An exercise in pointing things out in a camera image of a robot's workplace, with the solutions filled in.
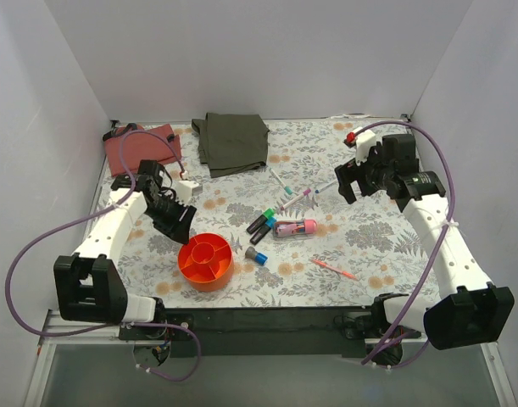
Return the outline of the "orange round divided container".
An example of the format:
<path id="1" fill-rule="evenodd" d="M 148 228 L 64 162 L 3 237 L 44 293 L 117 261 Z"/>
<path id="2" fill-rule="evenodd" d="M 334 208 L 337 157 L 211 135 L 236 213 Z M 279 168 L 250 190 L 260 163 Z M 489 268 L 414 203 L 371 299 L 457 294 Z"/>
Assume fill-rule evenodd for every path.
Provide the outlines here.
<path id="1" fill-rule="evenodd" d="M 230 244 L 214 233 L 191 237 L 189 243 L 181 247 L 177 265 L 192 288 L 205 293 L 224 288 L 234 271 Z"/>

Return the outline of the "white pen pink cap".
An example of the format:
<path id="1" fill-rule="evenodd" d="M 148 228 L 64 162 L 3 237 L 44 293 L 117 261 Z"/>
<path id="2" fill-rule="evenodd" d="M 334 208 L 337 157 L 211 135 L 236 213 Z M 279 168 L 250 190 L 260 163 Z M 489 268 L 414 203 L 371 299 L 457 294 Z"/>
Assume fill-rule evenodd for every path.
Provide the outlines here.
<path id="1" fill-rule="evenodd" d="M 286 203 L 284 203 L 284 204 L 280 207 L 280 211 L 287 210 L 289 207 L 291 207 L 292 205 L 294 205 L 296 202 L 300 201 L 300 200 L 301 200 L 301 199 L 303 199 L 303 198 L 306 198 L 310 193 L 311 193 L 311 189 L 310 189 L 310 188 L 307 188 L 306 190 L 304 190 L 303 192 L 301 192 L 299 195 L 295 196 L 294 198 L 292 198 L 292 199 L 290 199 L 289 201 L 287 201 Z"/>

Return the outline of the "white pen teal cap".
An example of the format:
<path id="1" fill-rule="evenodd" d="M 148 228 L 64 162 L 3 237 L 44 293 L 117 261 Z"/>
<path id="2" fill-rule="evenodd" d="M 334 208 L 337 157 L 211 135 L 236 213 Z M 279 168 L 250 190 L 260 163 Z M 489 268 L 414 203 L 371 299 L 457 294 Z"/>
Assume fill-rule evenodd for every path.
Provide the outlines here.
<path id="1" fill-rule="evenodd" d="M 269 168 L 269 172 L 276 179 L 276 181 L 280 184 L 280 186 L 283 188 L 284 192 L 287 195 L 292 195 L 292 189 L 280 178 L 280 176 L 272 168 Z"/>

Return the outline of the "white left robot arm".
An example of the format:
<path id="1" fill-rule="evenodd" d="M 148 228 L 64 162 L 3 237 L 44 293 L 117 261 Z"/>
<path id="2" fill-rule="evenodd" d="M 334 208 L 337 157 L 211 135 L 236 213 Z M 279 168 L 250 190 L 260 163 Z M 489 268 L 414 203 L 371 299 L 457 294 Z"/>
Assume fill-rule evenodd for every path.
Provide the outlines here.
<path id="1" fill-rule="evenodd" d="M 143 160 L 134 176 L 116 176 L 109 202 L 83 243 L 71 256 L 60 256 L 53 266 L 58 306 L 67 321 L 105 324 L 138 323 L 151 339 L 168 327 L 153 297 L 128 293 L 117 265 L 132 228 L 142 215 L 170 240 L 187 244 L 196 208 L 190 204 L 202 187 L 183 178 L 166 186 L 164 166 Z"/>

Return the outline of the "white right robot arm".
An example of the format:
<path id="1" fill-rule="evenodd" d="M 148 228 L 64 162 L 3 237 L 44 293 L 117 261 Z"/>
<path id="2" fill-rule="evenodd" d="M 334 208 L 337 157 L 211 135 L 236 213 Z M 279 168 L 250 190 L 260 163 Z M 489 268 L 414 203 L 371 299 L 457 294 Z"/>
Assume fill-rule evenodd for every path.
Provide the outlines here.
<path id="1" fill-rule="evenodd" d="M 448 219 L 446 190 L 433 171 L 422 171 L 410 134 L 377 137 L 349 133 L 345 144 L 355 156 L 335 169 L 339 193 L 355 202 L 352 185 L 369 197 L 378 191 L 394 200 L 412 225 L 432 262 L 440 299 L 436 304 L 405 294 L 382 294 L 371 306 L 372 330 L 390 337 L 401 326 L 425 334 L 438 350 L 498 340 L 514 307 L 507 287 L 496 287 Z"/>

